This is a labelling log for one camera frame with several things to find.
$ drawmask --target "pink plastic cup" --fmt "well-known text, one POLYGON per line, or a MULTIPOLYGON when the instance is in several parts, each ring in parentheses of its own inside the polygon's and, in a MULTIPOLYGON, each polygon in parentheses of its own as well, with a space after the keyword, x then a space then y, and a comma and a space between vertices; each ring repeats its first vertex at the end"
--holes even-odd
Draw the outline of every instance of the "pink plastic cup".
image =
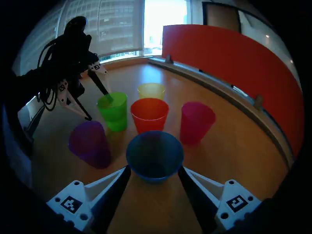
POLYGON ((208 106, 188 102, 182 106, 180 140, 183 144, 197 144, 216 121, 216 115, 208 106))

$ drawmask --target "metal bracket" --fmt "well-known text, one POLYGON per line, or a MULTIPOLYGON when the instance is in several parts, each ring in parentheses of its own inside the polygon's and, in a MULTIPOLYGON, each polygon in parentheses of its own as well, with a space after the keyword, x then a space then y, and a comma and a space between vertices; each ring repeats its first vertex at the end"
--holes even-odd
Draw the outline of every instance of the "metal bracket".
POLYGON ((255 102, 253 103, 253 106, 257 109, 257 110, 261 110, 261 106, 262 106, 262 101, 263 98, 260 94, 258 94, 255 98, 255 102))
POLYGON ((165 63, 173 64, 173 61, 172 61, 172 59, 171 59, 171 55, 167 55, 166 60, 165 60, 165 63))

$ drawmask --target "red panel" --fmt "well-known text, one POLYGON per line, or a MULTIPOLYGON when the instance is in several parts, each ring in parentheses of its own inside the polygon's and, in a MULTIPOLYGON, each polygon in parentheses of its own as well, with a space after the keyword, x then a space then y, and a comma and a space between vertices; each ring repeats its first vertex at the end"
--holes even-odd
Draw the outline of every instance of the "red panel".
POLYGON ((205 25, 163 29, 162 57, 225 80, 255 98, 280 125, 297 156, 304 134, 302 92, 286 65, 269 49, 237 32, 205 25))

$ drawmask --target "orange plastic cup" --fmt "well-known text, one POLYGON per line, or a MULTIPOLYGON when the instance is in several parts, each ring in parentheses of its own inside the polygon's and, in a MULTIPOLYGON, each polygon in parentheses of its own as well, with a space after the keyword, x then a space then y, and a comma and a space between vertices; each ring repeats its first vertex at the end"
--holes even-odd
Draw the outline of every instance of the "orange plastic cup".
POLYGON ((162 131, 169 106, 158 98, 143 98, 131 105, 131 114, 139 134, 146 131, 162 131))

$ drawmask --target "window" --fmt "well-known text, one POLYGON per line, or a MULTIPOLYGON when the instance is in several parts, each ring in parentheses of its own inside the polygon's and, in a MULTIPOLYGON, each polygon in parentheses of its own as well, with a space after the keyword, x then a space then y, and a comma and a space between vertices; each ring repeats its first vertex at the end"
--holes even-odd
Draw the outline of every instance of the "window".
POLYGON ((186 23, 186 0, 145 0, 144 55, 161 55, 163 26, 186 23))
POLYGON ((143 50, 144 0, 65 0, 48 12, 25 40, 13 66, 17 75, 35 69, 44 46, 62 35, 76 16, 88 20, 84 32, 92 36, 91 52, 105 56, 143 50))

